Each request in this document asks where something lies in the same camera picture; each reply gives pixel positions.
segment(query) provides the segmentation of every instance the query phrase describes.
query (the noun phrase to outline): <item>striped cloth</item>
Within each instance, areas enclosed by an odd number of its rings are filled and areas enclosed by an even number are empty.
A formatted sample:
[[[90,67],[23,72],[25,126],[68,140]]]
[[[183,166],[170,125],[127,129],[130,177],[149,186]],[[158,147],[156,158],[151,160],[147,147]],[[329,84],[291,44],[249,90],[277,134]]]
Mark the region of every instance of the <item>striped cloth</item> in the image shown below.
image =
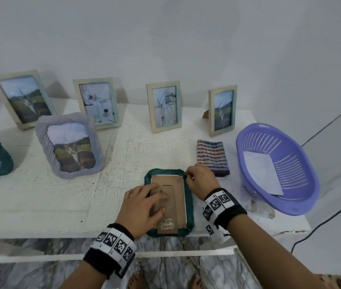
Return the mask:
[[[197,140],[197,162],[208,166],[216,177],[230,174],[222,142]]]

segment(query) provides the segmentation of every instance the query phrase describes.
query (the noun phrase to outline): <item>foot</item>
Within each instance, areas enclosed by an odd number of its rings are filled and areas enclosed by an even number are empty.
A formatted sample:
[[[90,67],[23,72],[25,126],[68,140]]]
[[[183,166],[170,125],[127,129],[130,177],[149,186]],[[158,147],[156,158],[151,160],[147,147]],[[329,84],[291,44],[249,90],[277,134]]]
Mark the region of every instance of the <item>foot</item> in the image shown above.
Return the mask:
[[[148,287],[145,284],[144,275],[141,270],[136,271],[132,274],[128,281],[128,286],[126,289],[147,289]]]
[[[189,283],[189,289],[205,289],[204,283],[197,274],[193,275],[193,278]]]

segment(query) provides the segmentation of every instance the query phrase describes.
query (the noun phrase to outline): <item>black wristband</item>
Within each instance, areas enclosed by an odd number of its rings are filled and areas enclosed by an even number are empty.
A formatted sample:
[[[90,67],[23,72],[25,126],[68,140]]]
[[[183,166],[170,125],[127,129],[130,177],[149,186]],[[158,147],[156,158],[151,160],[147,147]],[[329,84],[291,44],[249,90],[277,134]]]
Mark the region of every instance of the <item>black wristband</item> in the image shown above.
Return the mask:
[[[131,241],[134,240],[132,234],[121,224],[112,223],[107,226],[108,228],[114,228],[118,231],[125,234]],[[100,236],[97,238],[99,239],[102,235],[104,237],[102,239],[106,239],[107,233],[102,232]],[[95,270],[104,274],[109,278],[113,272],[119,272],[121,270],[121,266],[118,262],[116,262],[110,255],[104,253],[103,251],[91,247],[88,252],[85,254],[83,260],[90,264]]]
[[[239,202],[235,199],[235,197],[228,192],[226,189],[224,188],[216,188],[214,190],[212,190],[207,197],[205,198],[205,201],[207,204],[209,204],[207,202],[207,199],[210,198],[213,194],[215,193],[222,193],[224,192],[226,194],[226,196],[228,196],[228,198],[232,201],[233,205],[229,208],[226,208],[224,211],[222,211],[217,218],[214,220],[214,224],[215,225],[220,225],[222,228],[224,228],[225,230],[227,230],[228,227],[228,223],[236,216],[240,215],[240,214],[246,214],[247,215],[247,211],[239,204]],[[221,202],[219,196],[217,198],[218,202],[221,203],[222,205],[225,205]]]

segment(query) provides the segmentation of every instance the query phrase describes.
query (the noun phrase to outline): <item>red striped towel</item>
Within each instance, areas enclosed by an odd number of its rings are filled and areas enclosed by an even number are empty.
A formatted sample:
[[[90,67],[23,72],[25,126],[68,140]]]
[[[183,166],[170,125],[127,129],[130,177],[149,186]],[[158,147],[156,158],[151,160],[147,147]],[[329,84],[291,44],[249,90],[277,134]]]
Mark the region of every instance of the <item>red striped towel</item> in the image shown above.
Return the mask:
[[[230,174],[222,142],[197,140],[197,162],[208,166],[217,177]]]

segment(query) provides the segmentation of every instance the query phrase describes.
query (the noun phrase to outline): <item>hand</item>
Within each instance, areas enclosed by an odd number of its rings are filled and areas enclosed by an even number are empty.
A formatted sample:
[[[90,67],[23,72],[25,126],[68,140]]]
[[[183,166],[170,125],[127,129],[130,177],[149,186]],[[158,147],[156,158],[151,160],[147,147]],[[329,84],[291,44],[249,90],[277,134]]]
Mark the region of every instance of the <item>hand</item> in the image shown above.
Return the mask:
[[[165,208],[162,208],[149,217],[149,210],[155,203],[160,199],[168,199],[168,195],[165,193],[157,193],[145,198],[151,189],[158,187],[158,183],[151,183],[137,186],[125,193],[116,223],[129,230],[134,238],[138,238],[154,228],[165,214]]]
[[[211,191],[220,188],[220,184],[213,172],[201,163],[188,167],[185,173],[187,174],[187,184],[192,193],[202,201]]]

